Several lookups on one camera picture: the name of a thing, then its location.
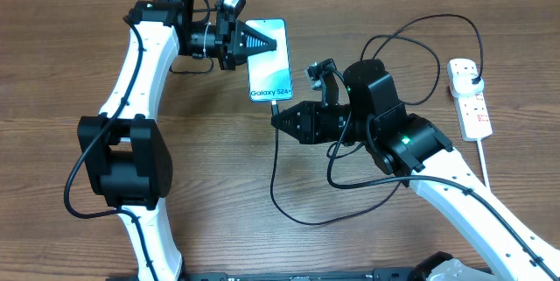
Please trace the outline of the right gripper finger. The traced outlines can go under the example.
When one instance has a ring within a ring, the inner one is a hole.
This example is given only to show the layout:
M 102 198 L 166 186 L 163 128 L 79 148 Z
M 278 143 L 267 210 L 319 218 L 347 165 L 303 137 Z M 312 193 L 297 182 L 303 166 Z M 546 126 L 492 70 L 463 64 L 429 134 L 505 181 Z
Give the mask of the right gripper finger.
M 291 125 L 284 128 L 283 131 L 301 144 L 322 144 L 326 142 L 326 138 L 312 125 Z
M 321 102 L 300 102 L 273 115 L 272 126 L 275 128 L 312 128 L 315 124 L 316 111 L 321 107 Z

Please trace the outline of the Samsung Galaxy smartphone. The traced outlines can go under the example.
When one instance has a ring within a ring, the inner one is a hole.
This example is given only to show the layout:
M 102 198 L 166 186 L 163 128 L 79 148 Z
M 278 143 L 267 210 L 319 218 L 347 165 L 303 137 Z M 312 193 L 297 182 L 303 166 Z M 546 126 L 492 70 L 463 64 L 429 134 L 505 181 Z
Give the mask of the Samsung Galaxy smartphone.
M 276 50 L 248 57 L 248 91 L 252 102 L 293 97 L 286 23 L 282 18 L 253 19 L 246 24 L 276 41 Z

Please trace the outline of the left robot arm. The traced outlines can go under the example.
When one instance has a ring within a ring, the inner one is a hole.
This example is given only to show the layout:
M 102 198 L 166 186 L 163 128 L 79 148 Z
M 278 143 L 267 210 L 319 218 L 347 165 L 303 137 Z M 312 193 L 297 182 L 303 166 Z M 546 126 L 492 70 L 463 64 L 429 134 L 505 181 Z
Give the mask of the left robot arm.
M 185 280 L 185 260 L 172 237 L 166 197 L 172 187 L 172 156 L 157 116 L 166 77 L 179 56 L 208 59 L 233 70 L 258 53 L 273 52 L 277 42 L 239 20 L 246 0 L 207 4 L 207 17 L 194 19 L 194 0 L 138 1 L 124 16 L 129 46 L 110 97 L 96 116 L 77 127 L 81 148 L 66 181 L 63 200 L 77 218 L 70 190 L 81 167 L 93 192 L 117 215 L 138 264 L 135 280 Z M 215 15 L 211 22 L 208 16 Z

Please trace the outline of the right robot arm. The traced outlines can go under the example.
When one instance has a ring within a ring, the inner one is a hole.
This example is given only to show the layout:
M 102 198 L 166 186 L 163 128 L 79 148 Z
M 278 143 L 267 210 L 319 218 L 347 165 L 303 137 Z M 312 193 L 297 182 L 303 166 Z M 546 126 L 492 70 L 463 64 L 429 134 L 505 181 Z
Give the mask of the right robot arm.
M 362 143 L 385 178 L 346 190 L 403 183 L 427 200 L 484 259 L 496 280 L 557 280 L 559 251 L 524 225 L 474 175 L 436 125 L 407 113 L 378 59 L 342 73 L 346 105 L 323 99 L 275 111 L 272 126 L 301 144 Z

